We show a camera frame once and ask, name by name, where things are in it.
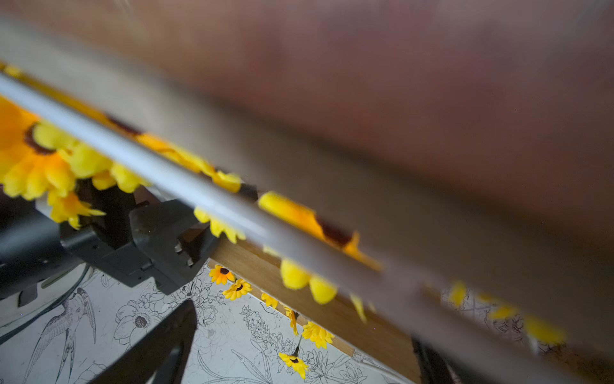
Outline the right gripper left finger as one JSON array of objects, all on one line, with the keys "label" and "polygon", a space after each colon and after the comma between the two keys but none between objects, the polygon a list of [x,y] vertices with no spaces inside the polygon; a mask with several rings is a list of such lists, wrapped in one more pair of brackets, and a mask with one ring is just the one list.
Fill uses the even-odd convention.
[{"label": "right gripper left finger", "polygon": [[180,384],[197,326],[195,305],[188,299],[92,382]]}]

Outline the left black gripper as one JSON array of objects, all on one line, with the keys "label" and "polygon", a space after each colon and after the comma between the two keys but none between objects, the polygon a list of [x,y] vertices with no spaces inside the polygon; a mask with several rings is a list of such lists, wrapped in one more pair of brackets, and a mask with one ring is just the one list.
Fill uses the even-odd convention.
[{"label": "left black gripper", "polygon": [[173,294],[196,278],[222,240],[177,199],[139,203],[118,187],[97,190],[91,182],[78,195],[105,214],[84,218],[78,230],[62,224],[63,248],[129,287],[152,278]]}]

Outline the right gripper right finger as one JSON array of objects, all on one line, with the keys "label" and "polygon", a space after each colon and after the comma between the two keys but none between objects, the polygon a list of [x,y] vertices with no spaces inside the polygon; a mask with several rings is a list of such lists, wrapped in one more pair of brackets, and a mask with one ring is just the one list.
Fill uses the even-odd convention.
[{"label": "right gripper right finger", "polygon": [[435,350],[423,342],[413,339],[413,352],[417,357],[421,382],[425,384],[454,384],[458,379],[448,364]]}]

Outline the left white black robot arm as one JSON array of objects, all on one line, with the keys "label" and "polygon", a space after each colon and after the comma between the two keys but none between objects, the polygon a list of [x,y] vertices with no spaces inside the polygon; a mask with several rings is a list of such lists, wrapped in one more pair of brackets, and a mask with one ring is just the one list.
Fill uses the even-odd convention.
[{"label": "left white black robot arm", "polygon": [[78,195],[105,213],[82,219],[78,230],[33,203],[1,197],[2,299],[33,291],[82,262],[126,286],[152,279],[163,294],[173,294],[197,276],[221,241],[176,199],[139,203],[117,187],[96,190],[91,182],[81,183]]}]

